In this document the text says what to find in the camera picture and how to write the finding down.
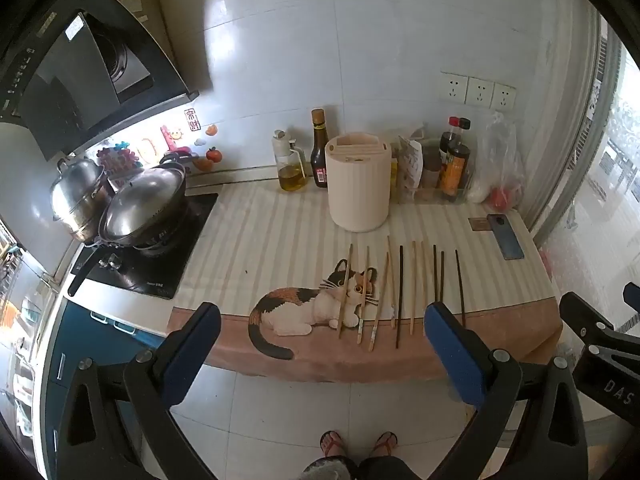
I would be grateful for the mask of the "dark brown chopstick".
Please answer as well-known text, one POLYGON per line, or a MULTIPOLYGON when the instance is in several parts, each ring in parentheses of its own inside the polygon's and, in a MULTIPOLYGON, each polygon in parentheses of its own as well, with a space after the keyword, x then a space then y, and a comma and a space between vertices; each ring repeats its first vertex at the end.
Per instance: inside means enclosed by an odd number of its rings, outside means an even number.
POLYGON ((433 286, 434 286, 434 301, 439 298, 438 290, 438 252, 437 245, 433 245, 433 286))
POLYGON ((444 285, 445 285, 445 252, 440 252, 440 274, 439 274, 439 296, 438 301, 444 300, 444 285))
POLYGON ((463 280, 462 280, 462 272, 461 272, 461 264, 460 264, 460 255, 457 249, 454 250, 454 256, 456 257, 456 266, 457 266, 457 278, 458 278, 458 287, 459 287, 459 298, 460 298, 460 312, 461 312, 461 324, 463 327, 466 327, 466 311, 465 311, 465 301, 464 301, 464 288, 463 288, 463 280))

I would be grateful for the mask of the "light banded chopstick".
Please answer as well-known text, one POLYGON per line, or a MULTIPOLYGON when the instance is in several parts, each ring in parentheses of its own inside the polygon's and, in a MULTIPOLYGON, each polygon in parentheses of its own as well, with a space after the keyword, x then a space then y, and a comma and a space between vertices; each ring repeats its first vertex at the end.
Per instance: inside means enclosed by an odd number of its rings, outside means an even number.
POLYGON ((409 334, 414 334, 414 326, 416 325, 416 281, 418 280, 418 271, 416 270, 416 241, 413 240, 410 245, 410 302, 409 302, 409 334))

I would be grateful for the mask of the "black gas stove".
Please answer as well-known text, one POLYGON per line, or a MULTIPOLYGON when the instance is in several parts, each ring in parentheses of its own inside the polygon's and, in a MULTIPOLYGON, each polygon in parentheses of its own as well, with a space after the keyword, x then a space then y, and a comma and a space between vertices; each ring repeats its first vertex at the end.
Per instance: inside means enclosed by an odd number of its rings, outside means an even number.
POLYGON ((94 281, 141 295, 174 298, 217 198, 216 193, 186 197, 177 222, 149 244, 85 247, 70 271, 70 296, 83 282, 94 281))

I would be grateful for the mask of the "light wooden chopstick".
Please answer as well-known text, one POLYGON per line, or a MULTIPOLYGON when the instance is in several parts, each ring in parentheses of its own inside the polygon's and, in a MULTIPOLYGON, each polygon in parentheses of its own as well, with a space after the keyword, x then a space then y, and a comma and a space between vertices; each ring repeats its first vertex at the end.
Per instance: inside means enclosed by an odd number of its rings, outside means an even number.
POLYGON ((357 330, 357 344, 362 343, 363 338, 363 325, 364 325, 364 314, 366 313, 367 307, 367 296, 368 296, 368 288, 369 288, 369 261, 370 260, 370 248, 366 247, 366 252, 364 253, 364 269, 362 272, 362 286, 361 286, 361 302, 359 309, 359 324, 357 330))
POLYGON ((375 310, 374 322, 371 330, 368 351, 372 352, 376 343, 376 336, 378 336, 378 326, 380 325, 380 318, 384 304, 384 297, 386 293, 386 284, 387 284, 387 274, 388 269, 390 268, 390 251, 387 249, 385 254, 384 268, 382 274, 382 281, 380 284, 380 293, 378 294, 378 305, 375 310))
POLYGON ((337 338, 338 339, 340 339, 341 336, 342 336, 343 322, 344 322, 344 316, 345 316, 345 307, 346 307, 346 301, 347 301, 348 290, 349 290, 348 282, 349 282, 349 277, 350 277, 350 268, 352 267, 352 252, 353 251, 354 251, 354 244, 349 243, 347 259, 346 259, 346 268, 345 268, 345 272, 344 272, 343 292, 342 292, 342 296, 341 296, 340 310, 338 311, 338 317, 337 317, 336 333, 337 333, 337 338))
POLYGON ((394 273, 394 258, 393 258, 393 247, 392 241, 390 240, 390 235, 386 237, 386 245, 387 245, 387 255, 388 255, 388 275, 390 276, 390 308, 392 309, 392 318, 390 319, 390 326, 392 328, 396 328, 397 325, 397 307, 396 307, 396 285, 395 285, 395 273, 394 273))
POLYGON ((428 265, 426 258, 427 242, 421 240, 420 244, 420 256, 421 256, 421 270, 422 270, 422 292, 423 292, 423 333, 424 333, 424 314, 428 306, 428 265))

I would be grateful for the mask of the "person's right foot sandal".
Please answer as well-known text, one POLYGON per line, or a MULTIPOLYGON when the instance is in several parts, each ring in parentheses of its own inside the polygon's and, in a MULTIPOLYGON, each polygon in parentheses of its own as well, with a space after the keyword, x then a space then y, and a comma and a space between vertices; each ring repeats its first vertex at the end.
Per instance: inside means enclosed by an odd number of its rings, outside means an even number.
POLYGON ((370 457, 390 457, 398 445, 398 437, 393 431, 385 431, 376 440, 369 454, 370 457))

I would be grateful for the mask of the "person's foot sandal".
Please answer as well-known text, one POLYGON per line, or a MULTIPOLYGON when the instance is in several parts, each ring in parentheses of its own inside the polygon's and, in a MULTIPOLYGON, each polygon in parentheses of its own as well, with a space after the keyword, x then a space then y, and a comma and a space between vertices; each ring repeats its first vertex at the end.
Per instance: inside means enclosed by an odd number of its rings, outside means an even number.
POLYGON ((345 457, 345 443, 337 431, 329 430, 320 438, 320 450, 324 458, 345 457))
POLYGON ((376 440, 369 454, 370 457, 390 457, 398 445, 398 437, 393 431, 385 431, 376 440))

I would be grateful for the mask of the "black chopstick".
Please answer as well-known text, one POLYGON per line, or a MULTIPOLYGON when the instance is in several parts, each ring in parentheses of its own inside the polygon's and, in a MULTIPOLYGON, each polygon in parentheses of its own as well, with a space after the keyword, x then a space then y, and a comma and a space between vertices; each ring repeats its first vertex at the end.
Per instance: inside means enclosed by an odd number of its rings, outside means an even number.
POLYGON ((399 245, 399 260, 398 260, 398 294, 397 294, 397 321, 396 321, 396 335, 395 335, 395 349, 399 349, 399 339, 401 331, 402 320, 402 300, 404 300, 404 246, 399 245))

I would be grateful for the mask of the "blue smartphone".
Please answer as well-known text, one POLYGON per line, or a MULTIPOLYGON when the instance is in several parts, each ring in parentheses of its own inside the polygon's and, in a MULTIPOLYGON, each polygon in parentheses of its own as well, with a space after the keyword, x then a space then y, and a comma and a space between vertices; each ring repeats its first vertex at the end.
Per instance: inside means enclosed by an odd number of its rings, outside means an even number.
POLYGON ((525 258, 518 237, 505 214, 488 214, 487 220, 504 260, 525 258))

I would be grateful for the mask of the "steel wok with lid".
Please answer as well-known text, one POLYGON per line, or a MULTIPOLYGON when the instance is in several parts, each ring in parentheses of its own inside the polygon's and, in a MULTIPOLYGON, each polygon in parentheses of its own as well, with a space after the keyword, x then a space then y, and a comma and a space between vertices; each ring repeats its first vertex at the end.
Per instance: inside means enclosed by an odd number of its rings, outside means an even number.
POLYGON ((98 224, 93 251, 67 287, 73 297, 90 271, 115 250, 146 252, 166 242, 186 212, 186 170, 175 159, 164 158, 137 174, 106 206, 98 224))

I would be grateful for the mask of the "person's left foot sandal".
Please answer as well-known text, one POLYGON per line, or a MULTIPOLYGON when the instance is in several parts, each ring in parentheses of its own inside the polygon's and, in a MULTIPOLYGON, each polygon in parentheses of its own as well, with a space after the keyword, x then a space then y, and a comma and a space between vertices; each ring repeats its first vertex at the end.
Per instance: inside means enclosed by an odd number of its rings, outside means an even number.
POLYGON ((345 457, 345 443, 337 431, 329 430, 320 438, 320 450, 324 458, 345 457))

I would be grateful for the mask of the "steel steamer pot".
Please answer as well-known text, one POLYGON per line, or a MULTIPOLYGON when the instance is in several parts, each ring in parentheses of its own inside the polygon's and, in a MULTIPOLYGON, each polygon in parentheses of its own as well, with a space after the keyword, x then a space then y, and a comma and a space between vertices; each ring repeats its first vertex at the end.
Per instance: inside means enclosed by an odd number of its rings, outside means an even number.
POLYGON ((50 188, 53 220, 84 244, 98 236, 99 223, 115 192, 105 169, 90 158, 61 158, 50 188))

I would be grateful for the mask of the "clear plastic bag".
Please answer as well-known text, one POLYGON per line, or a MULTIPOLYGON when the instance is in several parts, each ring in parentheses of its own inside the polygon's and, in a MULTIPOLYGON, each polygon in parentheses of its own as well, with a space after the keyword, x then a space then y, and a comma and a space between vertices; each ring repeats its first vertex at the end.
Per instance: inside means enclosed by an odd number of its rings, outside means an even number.
POLYGON ((476 147, 466 200, 471 204, 486 203, 498 212, 518 206, 526 179, 514 122, 495 112, 476 147))

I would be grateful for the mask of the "black cap sauce bottle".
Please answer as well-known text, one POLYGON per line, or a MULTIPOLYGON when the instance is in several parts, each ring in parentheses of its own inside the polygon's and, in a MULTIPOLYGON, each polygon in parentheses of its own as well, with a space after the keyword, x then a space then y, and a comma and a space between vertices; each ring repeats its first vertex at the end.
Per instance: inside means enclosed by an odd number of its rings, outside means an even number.
POLYGON ((471 149, 462 140, 462 133, 470 130, 471 122, 465 117, 458 118, 460 119, 459 141, 450 146, 446 172, 442 178, 438 177, 437 185, 444 199, 450 202, 457 200, 464 189, 466 166, 471 156, 471 149))

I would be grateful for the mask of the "clear seasoning organizer tray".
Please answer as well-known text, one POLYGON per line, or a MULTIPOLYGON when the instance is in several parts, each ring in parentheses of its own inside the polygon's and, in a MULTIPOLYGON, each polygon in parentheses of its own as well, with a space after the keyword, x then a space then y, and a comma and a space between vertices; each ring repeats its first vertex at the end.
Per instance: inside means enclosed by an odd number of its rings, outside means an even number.
MULTIPOLYGON (((421 143, 423 148, 423 172, 421 179, 421 186, 416 192, 416 197, 410 202, 402 202, 399 196, 398 185, 398 151, 399 151, 399 138, 392 143, 394 159, 397 162, 397 174, 396 183, 392 185, 392 197, 393 201, 397 203, 417 203, 417 204, 444 204, 449 202, 442 196, 442 192, 439 191, 438 177, 440 173, 440 156, 439 156, 439 138, 408 138, 417 140, 421 143)), ((465 185, 464 189, 460 193, 457 200, 451 203, 464 203, 466 201, 466 194, 471 185, 471 180, 474 174, 474 156, 469 158, 468 166, 466 166, 465 185)))

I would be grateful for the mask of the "red cap soy bottle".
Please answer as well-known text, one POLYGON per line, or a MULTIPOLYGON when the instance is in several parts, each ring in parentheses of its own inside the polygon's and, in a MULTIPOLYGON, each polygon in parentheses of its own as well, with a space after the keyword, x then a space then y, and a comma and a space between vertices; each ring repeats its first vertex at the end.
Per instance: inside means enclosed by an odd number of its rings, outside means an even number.
POLYGON ((459 128, 460 119, 457 116, 450 116, 448 118, 448 129, 442 133, 439 141, 439 156, 440 156, 440 173, 439 177, 442 178, 446 172, 449 148, 451 145, 456 144, 459 141, 459 128))

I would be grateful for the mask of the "white paper packet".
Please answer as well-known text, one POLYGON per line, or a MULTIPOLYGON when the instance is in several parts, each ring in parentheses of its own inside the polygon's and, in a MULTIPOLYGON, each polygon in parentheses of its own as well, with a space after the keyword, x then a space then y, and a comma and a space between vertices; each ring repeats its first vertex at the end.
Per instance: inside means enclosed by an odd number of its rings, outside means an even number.
POLYGON ((398 185, 402 202, 410 202, 416 197, 421 186, 423 172, 423 148, 419 141, 399 138, 398 185))

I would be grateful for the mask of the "oil dispenser bottle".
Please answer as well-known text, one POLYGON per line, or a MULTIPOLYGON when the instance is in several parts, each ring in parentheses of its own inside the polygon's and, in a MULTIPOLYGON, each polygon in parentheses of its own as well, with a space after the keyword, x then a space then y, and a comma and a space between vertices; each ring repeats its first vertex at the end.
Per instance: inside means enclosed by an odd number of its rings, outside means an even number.
POLYGON ((306 185, 306 171, 303 156, 294 146, 290 134, 283 130, 276 130, 271 143, 280 188, 285 192, 300 190, 306 185))

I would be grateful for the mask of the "cream utensil holder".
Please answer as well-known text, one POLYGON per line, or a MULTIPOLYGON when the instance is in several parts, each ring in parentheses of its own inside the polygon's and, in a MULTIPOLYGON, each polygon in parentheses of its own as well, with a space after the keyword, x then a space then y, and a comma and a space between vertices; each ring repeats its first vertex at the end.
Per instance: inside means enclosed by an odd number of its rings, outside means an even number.
POLYGON ((377 229, 390 212, 392 149, 378 136, 351 133, 326 144, 332 220, 346 231, 377 229))

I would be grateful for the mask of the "dark sauce bottle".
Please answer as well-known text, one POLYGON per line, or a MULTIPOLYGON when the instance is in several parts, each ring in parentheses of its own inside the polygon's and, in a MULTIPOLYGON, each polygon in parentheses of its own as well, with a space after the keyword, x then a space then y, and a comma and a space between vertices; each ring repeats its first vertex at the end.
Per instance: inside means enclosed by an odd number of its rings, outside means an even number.
POLYGON ((311 111, 312 126, 314 127, 314 148, 311 151, 311 168, 314 172, 314 183, 318 188, 326 188, 326 153, 324 149, 328 143, 326 131, 326 115, 322 108, 311 111))

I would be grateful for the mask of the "black range hood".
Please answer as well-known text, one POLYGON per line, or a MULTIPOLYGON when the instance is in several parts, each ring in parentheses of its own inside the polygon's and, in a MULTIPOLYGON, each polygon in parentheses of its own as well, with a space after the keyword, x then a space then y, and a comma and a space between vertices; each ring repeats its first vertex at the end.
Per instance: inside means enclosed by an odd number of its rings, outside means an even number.
POLYGON ((1 120, 44 158, 88 148, 197 94, 118 0, 56 0, 1 74, 1 120))

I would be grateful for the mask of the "white wall socket right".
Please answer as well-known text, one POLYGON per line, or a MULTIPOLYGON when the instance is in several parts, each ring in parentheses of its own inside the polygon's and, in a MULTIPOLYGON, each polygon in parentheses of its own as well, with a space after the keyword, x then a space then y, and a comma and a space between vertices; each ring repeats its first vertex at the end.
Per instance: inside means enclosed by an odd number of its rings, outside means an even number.
POLYGON ((510 110, 514 109, 515 98, 515 88, 496 82, 490 108, 492 110, 498 110, 498 112, 510 112, 510 110))

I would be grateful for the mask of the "white wall socket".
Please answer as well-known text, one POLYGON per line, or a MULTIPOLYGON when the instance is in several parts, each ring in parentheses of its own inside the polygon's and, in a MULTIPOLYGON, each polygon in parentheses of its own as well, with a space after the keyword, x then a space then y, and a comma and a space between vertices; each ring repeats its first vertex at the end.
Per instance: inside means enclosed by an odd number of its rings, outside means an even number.
POLYGON ((492 110, 498 110, 498 112, 510 112, 510 110, 514 109, 515 98, 515 88, 496 82, 490 108, 492 110))
POLYGON ((465 104, 489 108, 494 90, 495 83, 493 81, 470 77, 466 89, 465 104))
POLYGON ((438 94, 443 101, 464 104, 468 91, 469 77, 441 72, 438 94))

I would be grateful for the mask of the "white wall socket middle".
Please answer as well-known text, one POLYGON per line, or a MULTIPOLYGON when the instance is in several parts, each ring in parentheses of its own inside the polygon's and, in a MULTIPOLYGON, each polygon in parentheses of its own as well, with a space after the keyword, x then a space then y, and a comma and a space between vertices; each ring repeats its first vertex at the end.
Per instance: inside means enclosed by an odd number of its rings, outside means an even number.
POLYGON ((493 81, 470 77, 466 89, 465 104, 489 108, 494 90, 495 83, 493 81))

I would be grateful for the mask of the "white wall socket left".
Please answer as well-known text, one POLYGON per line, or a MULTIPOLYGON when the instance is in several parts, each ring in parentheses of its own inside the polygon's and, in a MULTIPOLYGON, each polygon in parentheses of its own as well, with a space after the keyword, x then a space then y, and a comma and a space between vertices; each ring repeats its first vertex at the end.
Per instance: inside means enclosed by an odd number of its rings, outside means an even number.
POLYGON ((464 104, 468 91, 469 77, 441 72, 438 94, 443 101, 464 104))

